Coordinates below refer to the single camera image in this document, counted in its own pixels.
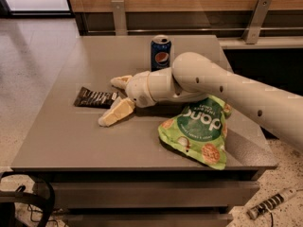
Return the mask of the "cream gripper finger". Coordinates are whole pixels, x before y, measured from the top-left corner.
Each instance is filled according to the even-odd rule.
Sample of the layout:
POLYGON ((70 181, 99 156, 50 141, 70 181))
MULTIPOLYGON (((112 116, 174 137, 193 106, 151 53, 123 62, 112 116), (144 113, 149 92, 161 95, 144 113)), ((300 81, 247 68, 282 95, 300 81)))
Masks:
POLYGON ((111 84, 119 89, 125 89, 128 82, 132 78, 132 75, 122 76, 122 77, 116 77, 110 80, 111 84))
POLYGON ((134 112, 135 104, 128 98, 116 99, 113 105, 99 119, 101 127, 110 127, 134 112))

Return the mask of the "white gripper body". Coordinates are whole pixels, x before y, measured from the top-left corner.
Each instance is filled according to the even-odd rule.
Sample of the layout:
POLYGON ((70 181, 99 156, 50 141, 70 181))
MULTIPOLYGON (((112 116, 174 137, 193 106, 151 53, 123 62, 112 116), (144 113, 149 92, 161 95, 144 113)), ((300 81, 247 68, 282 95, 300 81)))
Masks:
POLYGON ((149 71, 138 73, 131 77, 126 85, 127 97, 134 102, 136 107, 147 108, 156 104, 149 91, 149 75, 149 71))

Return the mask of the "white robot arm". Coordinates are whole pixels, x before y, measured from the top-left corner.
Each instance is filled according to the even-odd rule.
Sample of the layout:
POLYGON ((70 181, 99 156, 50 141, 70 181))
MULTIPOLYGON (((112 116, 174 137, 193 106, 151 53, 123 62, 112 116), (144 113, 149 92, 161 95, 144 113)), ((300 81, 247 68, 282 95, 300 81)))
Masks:
POLYGON ((303 96, 248 79, 186 52, 172 66, 111 79, 139 108, 216 96, 289 145, 303 149, 303 96))

